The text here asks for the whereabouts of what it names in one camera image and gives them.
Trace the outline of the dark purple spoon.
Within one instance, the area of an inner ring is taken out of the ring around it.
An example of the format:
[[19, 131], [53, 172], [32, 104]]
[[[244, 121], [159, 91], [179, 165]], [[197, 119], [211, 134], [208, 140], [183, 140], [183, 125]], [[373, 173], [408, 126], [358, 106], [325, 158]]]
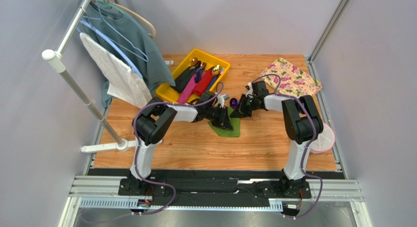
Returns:
[[230, 99], [230, 107], [232, 107], [233, 109], [236, 109], [238, 104], [239, 104], [239, 101], [236, 98]]

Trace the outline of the green paper napkin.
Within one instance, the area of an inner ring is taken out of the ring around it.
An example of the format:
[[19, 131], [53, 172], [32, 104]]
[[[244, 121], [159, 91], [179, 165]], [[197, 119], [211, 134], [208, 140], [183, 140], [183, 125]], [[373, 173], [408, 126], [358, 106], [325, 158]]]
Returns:
[[240, 119], [230, 118], [233, 109], [231, 107], [214, 107], [209, 119], [209, 126], [218, 136], [239, 137]]

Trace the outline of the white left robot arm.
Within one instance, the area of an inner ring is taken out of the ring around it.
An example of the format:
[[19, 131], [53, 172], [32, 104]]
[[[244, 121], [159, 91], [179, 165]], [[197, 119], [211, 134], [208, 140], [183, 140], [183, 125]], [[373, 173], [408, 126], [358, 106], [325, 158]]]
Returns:
[[233, 130], [228, 108], [224, 101], [228, 95], [205, 91], [191, 104], [174, 104], [153, 97], [134, 118], [132, 126], [136, 137], [136, 148], [127, 178], [119, 185], [119, 195], [145, 195], [151, 189], [146, 182], [151, 175], [154, 151], [173, 122], [199, 122], [209, 120], [215, 128]]

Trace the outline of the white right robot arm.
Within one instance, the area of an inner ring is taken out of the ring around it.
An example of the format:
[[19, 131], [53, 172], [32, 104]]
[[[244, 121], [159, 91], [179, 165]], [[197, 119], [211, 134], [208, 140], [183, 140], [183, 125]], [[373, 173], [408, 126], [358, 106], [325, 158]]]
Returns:
[[311, 151], [310, 145], [324, 130], [318, 109], [311, 95], [295, 97], [270, 93], [264, 81], [252, 82], [247, 89], [248, 92], [241, 96], [230, 116], [250, 117], [255, 110], [277, 111], [283, 114], [290, 149], [282, 170], [283, 176], [278, 181], [278, 190], [283, 196], [292, 197], [307, 186], [305, 167]]

